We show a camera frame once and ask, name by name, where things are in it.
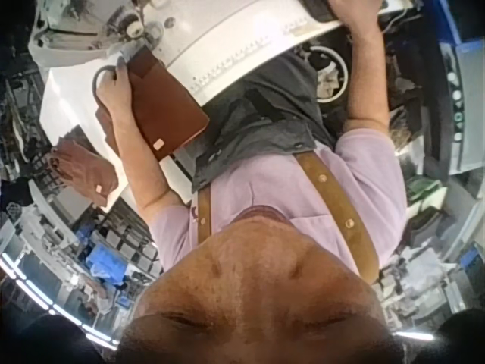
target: dark gray shorts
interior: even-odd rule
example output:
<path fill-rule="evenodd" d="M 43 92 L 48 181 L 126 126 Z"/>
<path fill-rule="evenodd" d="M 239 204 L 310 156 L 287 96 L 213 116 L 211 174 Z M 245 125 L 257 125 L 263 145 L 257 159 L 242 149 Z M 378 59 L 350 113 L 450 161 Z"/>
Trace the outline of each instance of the dark gray shorts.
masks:
<path fill-rule="evenodd" d="M 248 97 L 248 91 L 254 90 L 271 104 L 278 118 L 265 115 Z M 237 81 L 204 110 L 211 119 L 208 129 L 174 153 L 193 176 L 193 192 L 243 159 L 307 152 L 315 148 L 315 140 L 335 146 L 317 103 L 317 72 L 292 52 Z"/>

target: pink shirt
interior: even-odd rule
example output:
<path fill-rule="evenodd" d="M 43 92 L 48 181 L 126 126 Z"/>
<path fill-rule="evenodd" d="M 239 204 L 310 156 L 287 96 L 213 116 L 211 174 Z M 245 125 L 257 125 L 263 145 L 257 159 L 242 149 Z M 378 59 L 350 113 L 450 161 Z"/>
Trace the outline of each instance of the pink shirt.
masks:
<path fill-rule="evenodd" d="M 380 265 L 398 246 L 405 226 L 406 195 L 391 140 L 375 130 L 344 134 L 332 152 L 318 144 L 317 154 L 349 196 L 374 242 Z M 302 233 L 357 267 L 328 207 L 291 155 L 261 155 L 237 162 L 211 187 L 212 233 L 242 210 L 266 205 L 283 213 Z M 192 207 L 197 206 L 197 199 Z M 197 246 L 197 222 L 190 209 L 174 206 L 150 224 L 167 271 Z"/>

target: brown suspender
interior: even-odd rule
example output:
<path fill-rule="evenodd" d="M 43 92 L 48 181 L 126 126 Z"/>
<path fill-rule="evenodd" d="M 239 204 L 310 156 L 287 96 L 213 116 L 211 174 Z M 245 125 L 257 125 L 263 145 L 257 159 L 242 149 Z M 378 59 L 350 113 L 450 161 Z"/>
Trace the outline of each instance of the brown suspender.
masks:
<path fill-rule="evenodd" d="M 314 152 L 295 154 L 308 179 L 327 204 L 337 227 L 349 247 L 362 279 L 373 283 L 379 274 L 379 258 L 371 237 L 339 182 Z M 199 191 L 198 241 L 204 242 L 211 232 L 210 184 Z"/>

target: hand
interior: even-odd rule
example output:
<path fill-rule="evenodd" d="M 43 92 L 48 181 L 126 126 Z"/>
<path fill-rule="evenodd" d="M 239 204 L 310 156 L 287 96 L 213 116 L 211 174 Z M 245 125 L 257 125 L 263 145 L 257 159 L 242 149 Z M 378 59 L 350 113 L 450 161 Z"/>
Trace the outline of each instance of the hand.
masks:
<path fill-rule="evenodd" d="M 116 74 L 110 71 L 103 74 L 96 94 L 113 119 L 126 120 L 131 118 L 133 115 L 131 84 L 128 78 L 127 65 L 122 57 L 118 59 Z"/>
<path fill-rule="evenodd" d="M 377 14 L 382 2 L 383 0 L 329 0 L 335 15 L 356 36 L 365 36 L 370 31 L 379 29 Z"/>

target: leather notebook cover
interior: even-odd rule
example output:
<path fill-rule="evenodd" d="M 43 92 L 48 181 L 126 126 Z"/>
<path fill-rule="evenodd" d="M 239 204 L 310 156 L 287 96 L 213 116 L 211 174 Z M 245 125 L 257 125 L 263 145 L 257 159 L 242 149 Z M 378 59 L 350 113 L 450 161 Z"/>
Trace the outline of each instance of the leather notebook cover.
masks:
<path fill-rule="evenodd" d="M 157 160 L 186 145 L 207 127 L 208 116 L 149 49 L 143 48 L 128 62 L 128 73 L 136 123 Z M 99 105 L 96 117 L 106 142 L 119 154 L 111 117 L 103 105 Z"/>

